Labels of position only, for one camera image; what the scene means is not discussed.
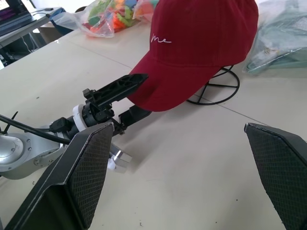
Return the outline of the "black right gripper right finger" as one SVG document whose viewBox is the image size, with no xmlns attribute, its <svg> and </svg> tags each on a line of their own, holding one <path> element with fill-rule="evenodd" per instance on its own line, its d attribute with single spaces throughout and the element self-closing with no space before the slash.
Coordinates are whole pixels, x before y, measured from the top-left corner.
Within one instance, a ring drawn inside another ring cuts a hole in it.
<svg viewBox="0 0 307 230">
<path fill-rule="evenodd" d="M 307 228 L 307 143 L 270 126 L 244 127 L 261 183 L 287 230 Z"/>
</svg>

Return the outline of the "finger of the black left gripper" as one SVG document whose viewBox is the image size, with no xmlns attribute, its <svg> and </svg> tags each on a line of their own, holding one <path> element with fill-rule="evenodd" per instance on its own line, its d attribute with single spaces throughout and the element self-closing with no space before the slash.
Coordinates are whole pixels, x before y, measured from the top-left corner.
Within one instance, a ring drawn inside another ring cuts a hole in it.
<svg viewBox="0 0 307 230">
<path fill-rule="evenodd" d="M 121 125 L 119 134 L 123 134 L 124 131 L 131 125 L 141 121 L 142 119 L 148 117 L 152 112 L 139 108 L 134 105 L 129 108 L 129 110 L 121 113 L 119 118 L 119 123 Z"/>
<path fill-rule="evenodd" d="M 148 77 L 148 74 L 125 75 L 92 92 L 92 103 L 96 106 L 107 106 L 113 102 L 121 101 L 134 93 Z"/>
</svg>

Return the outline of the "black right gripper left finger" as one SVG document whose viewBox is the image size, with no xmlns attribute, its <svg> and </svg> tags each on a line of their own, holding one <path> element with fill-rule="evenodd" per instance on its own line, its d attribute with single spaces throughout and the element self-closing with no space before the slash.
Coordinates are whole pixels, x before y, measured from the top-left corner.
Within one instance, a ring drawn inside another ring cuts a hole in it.
<svg viewBox="0 0 307 230">
<path fill-rule="evenodd" d="M 87 128 L 70 141 L 2 230 L 87 230 L 104 186 L 114 125 Z"/>
</svg>

